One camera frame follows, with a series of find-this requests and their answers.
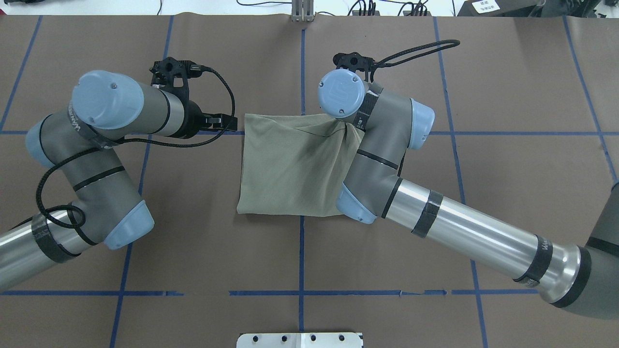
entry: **light blue joint cap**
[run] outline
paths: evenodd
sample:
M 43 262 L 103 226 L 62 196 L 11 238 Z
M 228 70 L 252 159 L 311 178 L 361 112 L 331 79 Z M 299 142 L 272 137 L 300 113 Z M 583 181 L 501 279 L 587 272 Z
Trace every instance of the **light blue joint cap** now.
M 376 220 L 376 215 L 372 214 L 368 208 L 350 193 L 350 190 L 348 190 L 344 183 L 342 183 L 342 190 L 337 197 L 335 206 L 342 214 L 353 220 L 363 222 L 364 224 L 369 225 Z
M 334 118 L 348 117 L 361 107 L 365 86 L 352 71 L 336 69 L 327 73 L 318 85 L 318 102 Z
M 150 215 L 146 202 L 141 201 L 123 217 L 103 242 L 108 248 L 116 250 L 149 233 L 154 226 L 155 221 Z
M 49 158 L 43 152 L 43 147 L 41 146 L 41 126 L 43 125 L 43 121 L 37 123 L 34 127 L 30 128 L 28 133 L 26 134 L 26 149 L 34 158 L 37 160 L 42 166 L 45 168 L 51 168 L 54 166 L 54 163 L 50 161 Z
M 432 130 L 434 110 L 413 99 L 410 100 L 410 103 L 413 106 L 413 123 L 410 128 L 409 149 L 419 150 Z
M 101 129 L 118 129 L 142 112 L 144 93 L 132 78 L 104 70 L 87 72 L 73 88 L 71 102 L 76 115 Z

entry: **blue tape line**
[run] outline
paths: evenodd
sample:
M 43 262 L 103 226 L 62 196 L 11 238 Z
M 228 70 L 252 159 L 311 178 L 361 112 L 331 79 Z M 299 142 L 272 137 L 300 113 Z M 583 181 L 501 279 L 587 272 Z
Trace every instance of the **blue tape line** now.
M 149 140 L 153 139 L 152 135 L 148 136 Z M 142 162 L 142 172 L 140 173 L 140 183 L 137 186 L 137 192 L 142 196 L 142 189 L 144 188 L 144 176 L 146 176 L 146 164 L 149 161 L 150 144 L 146 144 L 146 150 L 144 151 L 144 161 Z
M 7 290 L 1 296 L 118 296 L 118 291 Z
M 298 290 L 231 290 L 228 293 L 230 296 L 299 296 Z
M 28 131 L 1 131 L 0 134 L 28 134 Z
M 488 289 L 488 290 L 452 290 L 452 295 L 531 295 L 539 294 L 535 289 Z
M 457 136 L 598 136 L 597 132 L 514 132 L 514 131 L 436 131 L 432 135 Z
M 473 285 L 475 286 L 475 301 L 477 302 L 477 315 L 479 316 L 479 327 L 482 330 L 483 348 L 488 348 L 488 336 L 486 335 L 486 322 L 483 318 L 482 293 L 479 290 L 479 279 L 477 277 L 477 265 L 474 260 L 470 260 L 470 269 L 473 273 Z
M 125 291 L 123 296 L 185 296 L 176 291 Z
M 421 296 L 447 295 L 446 290 L 426 290 L 422 294 L 402 290 L 241 290 L 229 291 L 230 296 Z
M 438 21 L 436 17 L 433 17 L 434 20 L 434 33 L 436 35 L 436 41 L 440 41 L 440 35 L 438 31 Z M 445 66 L 443 64 L 443 52 L 438 51 L 438 62 L 441 67 L 441 78 L 443 80 L 443 92 L 445 97 L 445 105 L 447 106 L 447 118 L 449 121 L 449 131 L 451 132 L 451 146 L 454 152 L 454 160 L 456 162 L 456 175 L 458 179 L 458 187 L 460 189 L 460 200 L 463 204 L 466 204 L 466 196 L 464 195 L 464 184 L 462 183 L 462 172 L 460 169 L 460 158 L 458 157 L 457 144 L 456 144 L 456 134 L 454 133 L 454 121 L 451 116 L 451 105 L 449 103 L 449 94 L 447 93 L 447 78 L 445 76 Z M 482 332 L 482 342 L 483 348 L 488 348 L 488 338 L 486 335 L 486 324 L 483 319 L 483 307 L 482 307 L 482 296 L 479 293 L 479 281 L 477 279 L 477 267 L 475 265 L 475 261 L 470 260 L 471 270 L 473 273 L 473 283 L 475 284 L 475 299 L 477 300 L 477 314 L 479 317 L 479 327 Z
M 129 272 L 129 260 L 131 260 L 131 250 L 133 243 L 127 246 L 127 254 L 124 257 L 123 277 L 120 282 L 120 291 L 118 292 L 118 302 L 116 303 L 116 314 L 114 315 L 114 326 L 112 327 L 112 335 L 110 337 L 110 348 L 116 345 L 116 335 L 118 334 L 118 325 L 120 323 L 120 313 L 123 309 L 124 287 L 127 284 L 127 273 Z
M 19 85 L 19 81 L 22 79 L 22 74 L 24 73 L 26 62 L 28 61 L 28 57 L 30 57 L 30 52 L 32 51 L 32 46 L 35 43 L 35 38 L 37 37 L 38 29 L 41 27 L 42 20 L 43 20 L 43 16 L 40 15 L 37 21 L 37 25 L 35 26 L 35 31 L 32 33 L 32 37 L 30 38 L 28 49 L 26 50 L 26 54 L 24 55 L 24 59 L 22 60 L 22 65 L 19 67 L 19 72 L 17 73 L 17 77 L 15 78 L 13 89 L 11 90 L 11 94 L 9 95 L 9 101 L 6 103 L 4 114 L 2 114 L 2 119 L 0 120 L 0 131 L 2 131 L 2 129 L 4 128 L 4 123 L 6 122 L 6 119 L 9 116 L 9 110 L 11 109 L 13 98 L 15 97 L 15 93 L 17 92 L 17 86 Z
M 163 47 L 163 58 L 168 57 L 168 48 L 170 47 L 170 37 L 172 36 L 172 26 L 174 25 L 174 16 L 170 16 L 170 21 L 168 22 L 168 35 L 165 37 L 165 46 Z
M 305 331 L 305 216 L 299 217 L 299 332 Z
M 438 21 L 436 17 L 432 17 L 434 20 L 434 33 L 436 35 L 436 41 L 440 41 L 440 36 L 438 33 Z M 463 204 L 466 204 L 466 199 L 464 197 L 464 185 L 462 185 L 462 172 L 460 171 L 460 158 L 458 157 L 458 150 L 456 146 L 456 135 L 454 133 L 454 120 L 451 117 L 451 104 L 449 103 L 449 94 L 447 92 L 447 78 L 445 77 L 445 66 L 443 65 L 443 52 L 438 51 L 438 64 L 441 67 L 441 79 L 443 80 L 443 94 L 445 97 L 445 105 L 447 107 L 447 119 L 449 121 L 449 132 L 451 135 L 451 147 L 454 152 L 454 159 L 456 160 L 456 174 L 458 178 L 458 185 L 460 188 L 460 200 Z
M 174 16 L 170 16 L 170 21 L 168 23 L 168 33 L 165 38 L 165 46 L 163 48 L 163 58 L 165 59 L 168 55 L 168 48 L 170 47 L 170 37 L 172 36 L 172 26 L 174 24 Z M 144 188 L 144 176 L 146 174 L 146 165 L 149 161 L 150 154 L 150 144 L 146 144 L 146 150 L 144 151 L 144 161 L 142 163 L 142 172 L 140 174 L 140 183 L 137 188 L 137 192 L 142 195 L 142 189 Z M 112 335 L 110 338 L 110 348 L 114 348 L 116 345 L 116 335 L 118 333 L 118 325 L 120 322 L 120 313 L 123 309 L 123 298 L 124 298 L 124 289 L 127 284 L 127 273 L 129 272 L 129 261 L 131 260 L 131 250 L 133 249 L 133 243 L 130 243 L 127 246 L 127 254 L 124 259 L 124 267 L 123 267 L 123 278 L 120 284 L 120 291 L 118 294 L 118 303 L 116 304 L 116 315 L 114 317 L 114 326 L 112 328 Z
M 301 30 L 301 115 L 305 115 L 305 29 Z
M 7 290 L 0 296 L 118 296 L 120 291 L 97 290 Z M 124 296 L 184 296 L 176 291 L 125 291 Z
M 574 59 L 574 65 L 576 66 L 576 72 L 578 73 L 578 78 L 581 81 L 582 89 L 584 91 L 584 96 L 587 98 L 587 104 L 589 104 L 589 111 L 591 111 L 591 116 L 593 117 L 595 128 L 597 129 L 598 135 L 600 136 L 600 142 L 602 142 L 602 148 L 604 149 L 604 155 L 606 156 L 606 162 L 608 162 L 608 167 L 610 168 L 610 174 L 613 176 L 613 181 L 617 181 L 617 173 L 615 172 L 615 166 L 613 165 L 613 161 L 610 158 L 610 154 L 608 153 L 608 147 L 606 146 L 606 141 L 604 140 L 604 136 L 601 134 L 602 128 L 600 127 L 600 123 L 597 119 L 597 115 L 595 113 L 593 103 L 591 102 L 591 96 L 589 95 L 589 89 L 587 88 L 587 84 L 584 82 L 584 77 L 582 76 L 580 64 L 578 64 L 578 58 L 576 57 L 576 51 L 574 51 L 574 44 L 572 43 L 572 35 L 569 32 L 568 18 L 565 15 L 563 15 L 563 25 L 565 26 L 565 34 L 568 37 L 569 50 L 572 53 L 572 58 Z

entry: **white metal plate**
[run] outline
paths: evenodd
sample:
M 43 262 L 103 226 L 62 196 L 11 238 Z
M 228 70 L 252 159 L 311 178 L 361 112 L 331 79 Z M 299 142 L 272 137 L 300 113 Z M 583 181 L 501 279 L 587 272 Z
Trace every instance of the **white metal plate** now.
M 473 5 L 477 13 L 486 13 L 486 12 L 492 12 L 492 11 L 501 9 L 499 5 L 497 5 L 495 0 L 477 1 L 477 2 L 473 2 L 471 5 Z
M 236 348 L 363 348 L 362 333 L 242 334 Z

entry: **green cloth bag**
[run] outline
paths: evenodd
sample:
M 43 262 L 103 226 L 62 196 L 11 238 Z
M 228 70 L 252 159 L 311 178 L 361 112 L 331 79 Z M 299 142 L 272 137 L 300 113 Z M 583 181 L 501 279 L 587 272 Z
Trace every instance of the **green cloth bag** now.
M 335 201 L 363 132 L 326 115 L 245 114 L 239 214 L 340 215 Z

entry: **black tape band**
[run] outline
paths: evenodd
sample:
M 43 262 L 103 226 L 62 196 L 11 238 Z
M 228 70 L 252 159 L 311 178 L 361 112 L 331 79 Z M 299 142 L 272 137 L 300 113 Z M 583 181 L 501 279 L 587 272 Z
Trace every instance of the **black tape band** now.
M 50 228 L 47 225 L 45 216 L 38 214 L 32 219 L 32 235 L 35 237 L 35 242 L 39 249 L 56 263 L 65 263 L 78 257 L 80 254 L 72 254 L 67 251 L 62 245 L 58 244 L 51 235 Z
M 372 114 L 372 110 L 374 110 L 374 106 L 378 101 L 379 95 L 375 94 L 372 91 L 368 91 L 363 98 L 363 102 L 357 110 L 357 114 L 355 115 L 355 121 L 353 121 L 352 125 L 362 131 L 365 131 L 365 126 L 368 124 L 368 120 L 370 119 L 370 115 Z
M 360 154 L 360 155 L 363 155 L 363 156 L 365 156 L 365 157 L 368 157 L 369 159 L 373 159 L 373 160 L 375 160 L 375 161 L 377 161 L 377 162 L 380 162 L 380 163 L 382 163 L 382 164 L 384 164 L 384 165 L 388 165 L 388 166 L 390 166 L 391 168 L 393 168 L 393 169 L 396 169 L 396 170 L 397 170 L 397 164 L 395 164 L 395 163 L 393 163 L 393 162 L 390 162 L 390 161 L 388 161 L 388 160 L 386 160 L 386 159 L 384 159 L 384 158 L 382 158 L 382 157 L 378 157 L 378 156 L 377 156 L 377 155 L 375 155 L 375 154 L 371 154 L 371 153 L 369 153 L 369 152 L 367 152 L 367 151 L 363 151 L 363 150 L 361 150 L 361 149 L 358 149 L 358 150 L 357 150 L 357 153 L 358 153 L 358 154 Z
M 581 264 L 578 268 L 576 280 L 574 284 L 572 284 L 572 287 L 569 288 L 568 293 L 561 297 L 561 300 L 551 303 L 551 305 L 557 308 L 567 307 L 574 303 L 589 281 L 589 276 L 591 275 L 591 255 L 589 254 L 589 250 L 585 248 L 579 246 L 578 249 L 581 252 Z
M 436 220 L 438 211 L 441 209 L 441 203 L 443 203 L 443 195 L 436 191 L 430 191 L 428 201 L 423 207 L 422 214 L 419 217 L 419 220 L 415 224 L 415 228 L 413 228 L 411 233 L 416 236 L 425 238 L 425 236 L 428 235 L 428 231 L 430 231 L 430 228 L 434 224 L 434 221 Z
M 619 258 L 619 245 L 610 243 L 609 241 L 601 240 L 596 237 L 589 237 L 587 246 L 601 250 L 605 253 L 614 255 Z
M 531 261 L 531 265 L 527 271 L 514 282 L 520 283 L 526 287 L 536 287 L 540 284 L 540 279 L 548 270 L 550 260 L 552 260 L 552 242 L 544 237 L 537 237 L 537 251 Z
M 106 176 L 110 176 L 110 175 L 112 175 L 114 173 L 118 173 L 118 172 L 122 172 L 122 171 L 124 171 L 124 167 L 123 166 L 112 168 L 112 169 L 108 169 L 108 170 L 106 170 L 103 173 L 99 173 L 99 174 L 97 174 L 95 176 L 91 176 L 90 178 L 82 181 L 81 183 L 74 185 L 73 186 L 73 191 L 77 191 L 78 189 L 86 187 L 86 186 L 94 183 L 97 180 L 101 180 L 101 179 L 105 178 Z
M 77 225 L 77 220 L 75 218 L 75 216 L 73 215 L 73 211 L 67 211 L 67 215 L 69 216 L 69 221 L 71 221 L 71 223 L 73 225 Z M 88 236 L 86 236 L 86 234 L 84 234 L 84 231 L 82 231 L 81 227 L 76 227 L 75 231 L 77 233 L 78 236 L 80 236 L 80 238 L 85 241 L 87 244 L 90 244 L 92 246 L 97 245 L 98 243 L 95 243 L 94 241 L 92 241 L 92 239 L 88 238 Z
M 387 212 L 389 211 L 389 208 L 391 207 L 391 203 L 393 202 L 393 197 L 396 196 L 397 190 L 400 188 L 401 183 L 402 183 L 402 178 L 398 178 L 396 181 L 396 185 L 393 186 L 393 189 L 391 190 L 391 194 L 389 195 L 389 199 L 387 200 L 387 204 L 385 205 L 383 214 L 381 215 L 383 219 L 387 216 Z
M 159 127 L 159 129 L 158 129 L 158 130 L 156 130 L 156 131 L 152 132 L 151 134 L 155 134 L 155 133 L 157 133 L 157 132 L 161 131 L 161 130 L 163 129 L 163 127 L 165 127 L 165 126 L 166 126 L 166 124 L 168 124 L 168 121 L 170 120 L 170 110 L 171 110 L 171 109 L 170 109 L 170 100 L 168 99 L 168 96 L 167 96 L 167 95 L 165 95 L 165 93 L 163 93 L 163 91 L 162 91 L 162 90 L 159 90 L 159 92 L 161 92 L 161 94 L 163 94 L 163 97 L 165 98 L 165 103 L 168 105 L 168 114 L 166 115 L 166 117 L 165 117 L 165 121 L 163 122 L 163 124 L 161 125 L 161 127 Z
M 69 117 L 69 122 L 71 122 L 73 129 L 84 139 L 95 144 L 99 149 L 111 149 L 118 145 L 118 143 L 102 136 L 93 127 L 82 121 L 76 115 L 72 103 L 69 103 L 69 107 L 67 108 L 67 116 Z
M 372 115 L 374 106 L 376 106 L 376 102 L 378 101 L 378 97 L 381 96 L 382 91 L 383 86 L 378 83 L 374 82 L 370 85 L 370 89 L 365 93 L 361 106 L 359 110 L 357 110 L 355 120 L 352 123 L 353 126 L 365 132 L 365 126 L 368 124 L 370 115 Z

